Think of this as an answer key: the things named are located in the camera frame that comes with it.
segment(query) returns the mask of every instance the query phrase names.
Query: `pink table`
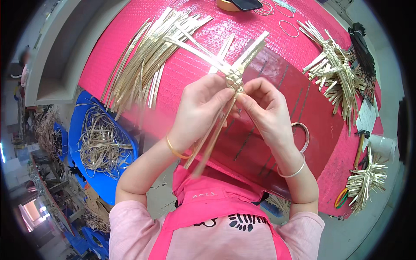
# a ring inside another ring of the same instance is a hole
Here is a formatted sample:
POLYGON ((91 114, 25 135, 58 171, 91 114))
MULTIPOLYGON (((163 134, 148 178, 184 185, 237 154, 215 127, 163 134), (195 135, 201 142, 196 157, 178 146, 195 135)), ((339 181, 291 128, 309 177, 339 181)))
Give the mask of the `pink table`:
MULTIPOLYGON (((255 39, 262 31, 267 30, 270 32, 270 36, 266 39, 267 47, 301 71, 322 50, 301 32, 296 38, 286 35, 278 26, 280 20, 291 22, 296 27, 296 20, 302 22, 309 20, 322 35, 324 29, 329 30, 337 43, 342 48, 348 49, 351 44, 348 33, 318 3, 314 0, 293 0, 290 4, 297 10, 294 18, 288 18, 277 11, 269 16, 259 16, 254 12, 226 12, 216 7, 214 0, 132 0, 101 35, 85 65, 79 85, 93 96, 100 98, 114 65, 132 35, 145 19, 158 17, 167 6, 176 10, 191 10, 193 14, 199 13, 202 16, 213 16, 214 19, 199 29, 194 37, 214 53, 220 49, 230 33, 236 33, 236 39, 225 59, 229 63, 236 60, 249 39, 255 39)), ((296 35, 296 30, 291 25, 282 23, 282 26, 291 35, 296 35)), ((193 54, 185 50, 176 51, 166 62, 161 78, 163 87, 159 88, 156 110, 152 112, 153 115, 163 117, 164 120, 158 125, 150 122, 146 131, 162 137, 173 123, 183 88, 205 75, 208 70, 209 65, 193 54)), ((310 91, 317 89, 311 86, 310 91)), ((380 106, 379 88, 377 93, 380 106)), ((123 116, 131 121, 135 121, 136 117, 134 113, 124 113, 123 116)), ((381 122, 377 119, 373 133, 381 134, 382 131, 381 122)), ((352 133, 354 132, 356 132, 355 127, 352 128, 352 133)), ((338 141, 322 173, 318 174, 319 211, 330 215, 348 216, 351 210, 347 207, 347 203, 338 210, 333 204, 350 175, 349 170, 354 162, 358 137, 354 135, 348 137, 348 128, 344 123, 342 130, 335 135, 332 134, 330 138, 338 141)))

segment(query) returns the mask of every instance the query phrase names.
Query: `yellow rubber band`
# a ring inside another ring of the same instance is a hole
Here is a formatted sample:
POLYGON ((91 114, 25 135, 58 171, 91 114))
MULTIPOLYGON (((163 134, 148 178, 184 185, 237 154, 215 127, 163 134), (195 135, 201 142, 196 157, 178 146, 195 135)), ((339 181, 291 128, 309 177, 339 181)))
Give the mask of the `yellow rubber band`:
POLYGON ((347 191, 348 191, 347 188, 341 191, 341 193, 338 195, 337 199, 335 200, 334 207, 338 207, 340 205, 341 201, 339 201, 339 199, 342 198, 347 193, 347 191))
POLYGON ((194 146, 194 145, 192 145, 192 148, 193 148, 192 154, 191 154, 190 156, 185 156, 185 155, 182 155, 182 154, 178 153, 178 152, 177 152, 177 151, 176 151, 176 150, 172 147, 171 143, 169 142, 168 136, 166 136, 166 142, 168 143, 168 147, 169 147, 169 149, 171 150, 171 152, 172 152, 175 156, 178 156, 179 158, 182 158, 182 159, 188 159, 188 158, 190 158, 190 157, 193 155, 193 153, 195 153, 195 146, 194 146))

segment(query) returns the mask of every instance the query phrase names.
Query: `workshop floor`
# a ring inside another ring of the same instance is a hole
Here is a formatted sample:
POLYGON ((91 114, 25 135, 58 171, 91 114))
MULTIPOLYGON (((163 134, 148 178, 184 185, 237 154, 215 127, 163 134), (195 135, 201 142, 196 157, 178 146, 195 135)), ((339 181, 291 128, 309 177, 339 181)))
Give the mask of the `workshop floor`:
MULTIPOLYGON (((348 28, 348 24, 331 7, 327 4, 322 6, 346 29, 348 28)), ((376 18, 362 0, 355 0, 347 13, 353 21, 362 23, 367 29, 366 42, 376 61, 377 80, 382 91, 382 107, 379 115, 384 127, 384 136, 397 138, 397 112, 399 101, 404 93, 394 51, 376 18)), ((58 107, 62 124, 69 129, 74 104, 63 104, 58 107)), ((144 150, 147 151, 156 141, 146 135, 144 150)), ((176 165, 177 163, 174 163, 166 169, 154 183, 154 188, 147 193, 148 210, 153 218, 159 218, 175 209, 176 198, 172 195, 172 173, 176 165)), ((389 178, 386 181, 386 191, 372 195, 372 202, 367 204, 364 211, 358 215, 352 215, 347 220, 338 220, 338 218, 330 218, 326 214, 319 213, 325 222, 325 229, 321 237, 318 259, 363 259, 375 246, 401 194, 404 167, 399 163, 398 157, 388 162, 388 167, 389 178)), ((287 221, 267 211, 266 213, 273 223, 281 224, 287 221)))

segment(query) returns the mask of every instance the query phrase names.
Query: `white cup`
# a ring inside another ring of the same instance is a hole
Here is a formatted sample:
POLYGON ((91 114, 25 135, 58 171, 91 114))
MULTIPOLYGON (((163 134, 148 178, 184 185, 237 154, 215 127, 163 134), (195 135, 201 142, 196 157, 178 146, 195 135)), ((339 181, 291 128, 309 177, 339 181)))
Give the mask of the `white cup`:
POLYGON ((373 153, 379 153, 382 157, 393 159, 396 155, 397 141, 396 139, 385 138, 372 134, 369 138, 373 153))

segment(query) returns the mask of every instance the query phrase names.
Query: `pink apron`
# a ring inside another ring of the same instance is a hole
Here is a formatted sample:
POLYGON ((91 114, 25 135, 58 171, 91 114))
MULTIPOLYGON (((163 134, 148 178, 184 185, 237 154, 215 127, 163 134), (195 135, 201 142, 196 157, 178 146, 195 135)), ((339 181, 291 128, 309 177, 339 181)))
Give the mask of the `pink apron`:
POLYGON ((175 211, 169 212, 162 230, 150 252, 149 259, 166 259, 173 232, 203 221, 232 214, 262 216, 272 232, 277 259, 292 259, 289 249, 274 230, 267 215, 252 201, 260 201, 263 191, 206 167, 196 180, 189 177, 191 169, 179 165, 173 173, 173 194, 178 198, 175 211))

